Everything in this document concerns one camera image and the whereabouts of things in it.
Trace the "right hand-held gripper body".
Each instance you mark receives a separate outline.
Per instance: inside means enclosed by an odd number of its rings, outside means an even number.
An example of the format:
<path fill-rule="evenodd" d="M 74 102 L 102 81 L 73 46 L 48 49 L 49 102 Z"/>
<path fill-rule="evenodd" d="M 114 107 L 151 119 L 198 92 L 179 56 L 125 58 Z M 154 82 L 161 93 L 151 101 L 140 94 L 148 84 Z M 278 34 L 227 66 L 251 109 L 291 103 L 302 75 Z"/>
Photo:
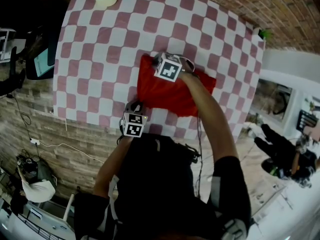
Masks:
<path fill-rule="evenodd" d="M 195 64 L 184 57 L 182 54 L 173 54 L 169 52 L 159 52 L 152 61 L 154 76 L 160 79 L 175 82 L 180 72 L 185 72 L 184 61 L 192 72 L 195 71 Z"/>

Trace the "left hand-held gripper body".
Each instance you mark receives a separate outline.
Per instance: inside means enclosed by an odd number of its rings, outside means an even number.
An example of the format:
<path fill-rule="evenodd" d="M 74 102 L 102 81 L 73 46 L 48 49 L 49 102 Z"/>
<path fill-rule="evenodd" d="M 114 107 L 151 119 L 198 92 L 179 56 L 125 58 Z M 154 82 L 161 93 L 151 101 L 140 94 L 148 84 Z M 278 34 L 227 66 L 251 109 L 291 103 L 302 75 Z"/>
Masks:
<path fill-rule="evenodd" d="M 123 136 L 140 138 L 147 123 L 144 104 L 139 100 L 130 101 L 124 109 L 119 121 L 119 128 Z"/>

